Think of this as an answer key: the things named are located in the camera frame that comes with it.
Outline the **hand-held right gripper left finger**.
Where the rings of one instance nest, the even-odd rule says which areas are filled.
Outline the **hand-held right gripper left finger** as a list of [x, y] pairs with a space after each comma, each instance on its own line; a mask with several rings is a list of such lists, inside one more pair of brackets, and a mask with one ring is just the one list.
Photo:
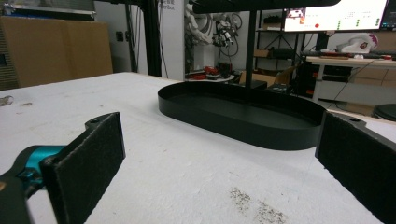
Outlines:
[[86, 131], [39, 163], [58, 224], [83, 224], [125, 158], [120, 114], [86, 122]]

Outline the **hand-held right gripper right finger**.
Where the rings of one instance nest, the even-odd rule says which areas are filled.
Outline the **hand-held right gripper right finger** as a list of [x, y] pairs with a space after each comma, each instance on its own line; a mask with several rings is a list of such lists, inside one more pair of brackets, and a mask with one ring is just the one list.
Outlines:
[[396, 224], [396, 143], [361, 119], [326, 112], [316, 157], [378, 220]]

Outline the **black round stool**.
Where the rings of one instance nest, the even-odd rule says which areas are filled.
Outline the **black round stool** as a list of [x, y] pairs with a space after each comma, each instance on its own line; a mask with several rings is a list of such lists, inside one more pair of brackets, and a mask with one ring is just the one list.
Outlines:
[[373, 110], [373, 117], [396, 121], [396, 104], [376, 105]]

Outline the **white desk with drawers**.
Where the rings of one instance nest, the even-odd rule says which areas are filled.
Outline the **white desk with drawers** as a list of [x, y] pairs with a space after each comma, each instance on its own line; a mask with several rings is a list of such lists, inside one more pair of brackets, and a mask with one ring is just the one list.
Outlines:
[[[383, 59], [327, 59], [324, 57], [308, 56], [308, 63], [318, 65], [312, 101], [329, 100], [341, 101], [359, 105], [383, 105], [396, 103], [396, 86], [385, 84], [386, 75], [382, 76], [380, 84], [373, 81], [359, 81], [359, 74], [363, 71], [391, 72], [396, 75], [396, 62]], [[324, 69], [327, 66], [351, 67], [352, 72], [346, 82], [325, 80]]]

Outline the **black two-tier tray stand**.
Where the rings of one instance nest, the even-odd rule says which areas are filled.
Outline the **black two-tier tray stand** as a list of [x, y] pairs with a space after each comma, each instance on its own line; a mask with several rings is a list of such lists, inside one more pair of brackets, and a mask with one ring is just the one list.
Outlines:
[[[190, 0], [196, 14], [327, 7], [340, 0]], [[302, 150], [318, 144], [326, 109], [311, 101], [220, 82], [179, 82], [158, 91], [160, 111], [253, 146]]]

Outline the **large brown cardboard box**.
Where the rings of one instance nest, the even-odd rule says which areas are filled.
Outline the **large brown cardboard box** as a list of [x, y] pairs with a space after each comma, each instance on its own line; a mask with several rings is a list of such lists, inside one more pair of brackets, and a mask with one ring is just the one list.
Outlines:
[[20, 88], [113, 72], [104, 22], [2, 16], [0, 28]]

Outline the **white helmet with red mark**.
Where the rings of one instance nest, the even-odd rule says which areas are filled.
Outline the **white helmet with red mark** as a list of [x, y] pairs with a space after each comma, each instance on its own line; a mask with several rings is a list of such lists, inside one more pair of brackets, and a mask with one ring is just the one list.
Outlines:
[[353, 35], [346, 43], [337, 46], [338, 52], [343, 53], [370, 53], [378, 46], [378, 37], [373, 33]]

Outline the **open brown cardboard box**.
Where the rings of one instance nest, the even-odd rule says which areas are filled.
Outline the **open brown cardboard box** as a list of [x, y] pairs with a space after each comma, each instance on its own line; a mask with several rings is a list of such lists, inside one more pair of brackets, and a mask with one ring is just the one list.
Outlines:
[[268, 88], [274, 84], [287, 85], [290, 83], [290, 79], [295, 69], [295, 66], [290, 66], [281, 70], [267, 70], [262, 68], [255, 69], [251, 73], [250, 87]]

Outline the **black metal shelf rack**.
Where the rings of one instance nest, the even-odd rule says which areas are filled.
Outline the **black metal shelf rack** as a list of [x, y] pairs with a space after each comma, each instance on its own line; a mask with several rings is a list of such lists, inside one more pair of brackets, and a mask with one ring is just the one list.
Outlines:
[[286, 12], [260, 10], [257, 16], [254, 69], [283, 70], [297, 64], [304, 36], [285, 31]]

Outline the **round white side table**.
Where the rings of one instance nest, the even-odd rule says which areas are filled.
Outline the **round white side table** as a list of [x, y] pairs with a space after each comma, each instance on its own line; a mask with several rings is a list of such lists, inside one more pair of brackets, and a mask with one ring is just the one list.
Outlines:
[[222, 77], [221, 75], [207, 75], [207, 74], [190, 74], [187, 75], [185, 80], [189, 82], [217, 82], [226, 83], [234, 79], [234, 75]]

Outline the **wide computer monitor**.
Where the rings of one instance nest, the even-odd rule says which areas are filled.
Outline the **wide computer monitor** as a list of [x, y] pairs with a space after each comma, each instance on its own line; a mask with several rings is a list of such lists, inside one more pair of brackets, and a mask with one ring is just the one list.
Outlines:
[[364, 31], [380, 27], [389, 0], [341, 0], [329, 7], [286, 9], [285, 32]]

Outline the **dark computer monitor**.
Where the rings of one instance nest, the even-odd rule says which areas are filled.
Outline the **dark computer monitor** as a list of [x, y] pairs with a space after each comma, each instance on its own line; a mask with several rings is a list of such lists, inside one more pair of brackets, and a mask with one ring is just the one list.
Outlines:
[[388, 0], [380, 25], [381, 30], [396, 30], [396, 0]]

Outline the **grey metal case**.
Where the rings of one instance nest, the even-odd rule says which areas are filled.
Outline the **grey metal case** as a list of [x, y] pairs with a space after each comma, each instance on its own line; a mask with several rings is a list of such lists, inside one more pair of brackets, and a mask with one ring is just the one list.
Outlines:
[[13, 17], [56, 19], [70, 21], [94, 21], [96, 12], [94, 10], [80, 10], [61, 7], [41, 7], [3, 4], [4, 14]]

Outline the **black metal stand post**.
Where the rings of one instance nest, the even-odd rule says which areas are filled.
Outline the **black metal stand post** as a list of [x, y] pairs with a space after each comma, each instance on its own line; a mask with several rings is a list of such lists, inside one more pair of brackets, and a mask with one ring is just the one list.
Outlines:
[[141, 9], [144, 15], [148, 73], [151, 76], [161, 77], [162, 60], [160, 50], [158, 0], [142, 0]]

